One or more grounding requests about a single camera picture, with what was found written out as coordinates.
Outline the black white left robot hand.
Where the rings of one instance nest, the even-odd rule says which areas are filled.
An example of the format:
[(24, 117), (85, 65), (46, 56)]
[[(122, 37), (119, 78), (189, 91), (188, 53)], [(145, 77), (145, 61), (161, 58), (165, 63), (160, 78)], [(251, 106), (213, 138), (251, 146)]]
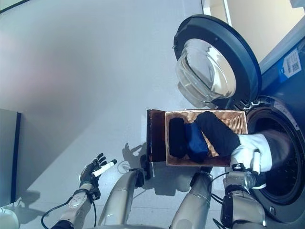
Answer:
[(83, 171), (80, 173), (80, 187), (87, 184), (90, 184), (93, 187), (98, 187), (99, 177), (116, 164), (116, 159), (107, 162), (103, 153), (97, 155), (93, 161), (86, 165)]

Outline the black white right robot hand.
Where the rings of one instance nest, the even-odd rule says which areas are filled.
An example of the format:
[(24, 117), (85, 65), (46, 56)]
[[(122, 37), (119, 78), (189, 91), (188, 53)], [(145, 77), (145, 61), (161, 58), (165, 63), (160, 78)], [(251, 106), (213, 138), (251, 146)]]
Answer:
[(266, 175), (265, 172), (261, 172), (260, 170), (260, 159), (260, 152), (255, 150), (250, 163), (250, 168), (248, 169), (252, 177), (255, 178), (255, 185), (252, 187), (252, 189), (263, 189), (266, 187)]

